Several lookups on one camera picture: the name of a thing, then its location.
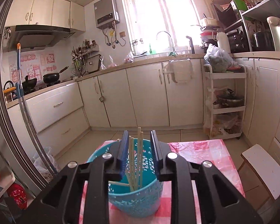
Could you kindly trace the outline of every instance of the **black range hood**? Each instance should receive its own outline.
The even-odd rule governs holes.
[[[7,51],[17,50],[17,43],[21,44],[23,52],[41,50],[52,47],[71,35],[69,28],[36,24],[16,25],[10,27],[10,30]]]

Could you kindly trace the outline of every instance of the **water heater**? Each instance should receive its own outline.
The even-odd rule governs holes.
[[[105,29],[112,27],[112,22],[119,23],[116,0],[100,0],[94,3],[96,27]]]

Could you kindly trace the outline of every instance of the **tablecloth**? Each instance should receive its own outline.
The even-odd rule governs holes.
[[[105,146],[113,141],[105,141],[100,147]],[[169,143],[170,149],[173,152],[183,156],[187,161],[200,164],[204,160],[211,161],[224,176],[238,189],[245,197],[243,186],[239,178],[237,169],[230,157],[230,154],[221,139],[206,140],[206,141],[187,141],[187,142],[172,142]],[[199,200],[195,182],[192,181],[196,219],[197,223],[201,223]],[[84,184],[79,224],[83,224],[83,213],[85,205],[85,197],[87,191],[87,182]],[[164,182],[163,192],[161,197],[161,205],[157,212],[149,217],[136,219],[129,217],[119,209],[109,203],[109,220],[110,224],[117,223],[145,223],[145,224],[170,224],[171,216],[171,182]]]

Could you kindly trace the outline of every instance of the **teal plastic basket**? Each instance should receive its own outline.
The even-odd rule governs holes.
[[[96,157],[108,152],[114,142],[97,149],[88,159],[92,162]],[[134,139],[135,163],[137,163],[137,139]],[[119,210],[135,218],[144,218],[154,214],[161,203],[163,182],[159,182],[154,174],[153,156],[150,141],[143,140],[143,182],[142,188],[131,192],[128,186],[109,184],[109,201]],[[128,183],[126,175],[121,180]]]

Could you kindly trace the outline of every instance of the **red round object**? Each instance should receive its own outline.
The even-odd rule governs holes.
[[[21,210],[27,208],[27,196],[21,185],[13,183],[6,191],[9,197],[12,197]]]

